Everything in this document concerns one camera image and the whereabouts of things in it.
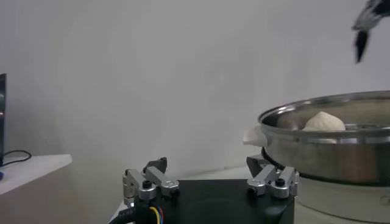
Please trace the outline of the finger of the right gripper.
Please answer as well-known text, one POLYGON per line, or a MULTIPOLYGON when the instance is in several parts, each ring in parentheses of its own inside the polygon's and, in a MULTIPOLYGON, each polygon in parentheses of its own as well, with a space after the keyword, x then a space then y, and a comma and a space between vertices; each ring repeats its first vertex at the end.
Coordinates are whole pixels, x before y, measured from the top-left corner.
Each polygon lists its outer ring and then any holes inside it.
POLYGON ((368 0, 353 23, 355 36, 355 63, 360 63, 364 57, 371 30, 383 18, 389 17, 389 0, 368 0))

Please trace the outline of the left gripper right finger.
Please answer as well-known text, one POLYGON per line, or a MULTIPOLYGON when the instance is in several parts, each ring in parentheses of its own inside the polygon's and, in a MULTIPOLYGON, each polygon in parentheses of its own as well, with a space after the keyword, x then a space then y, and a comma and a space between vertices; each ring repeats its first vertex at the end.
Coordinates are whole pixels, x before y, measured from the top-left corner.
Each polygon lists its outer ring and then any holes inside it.
POLYGON ((248 156, 246 163, 252 175, 247 187, 256 197, 270 193, 274 198, 296 197, 299 173, 293 167, 277 167, 261 155, 248 156))

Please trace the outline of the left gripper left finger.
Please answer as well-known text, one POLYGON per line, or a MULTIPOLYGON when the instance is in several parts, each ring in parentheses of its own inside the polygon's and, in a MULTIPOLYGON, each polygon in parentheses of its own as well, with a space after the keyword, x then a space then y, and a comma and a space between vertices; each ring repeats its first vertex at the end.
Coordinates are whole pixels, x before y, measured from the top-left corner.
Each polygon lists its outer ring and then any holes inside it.
POLYGON ((177 198, 179 196, 179 181, 166 176, 167 157, 149 161, 142 171, 126 169, 122 175, 123 203, 131 207, 135 199, 151 201, 162 197, 177 198))

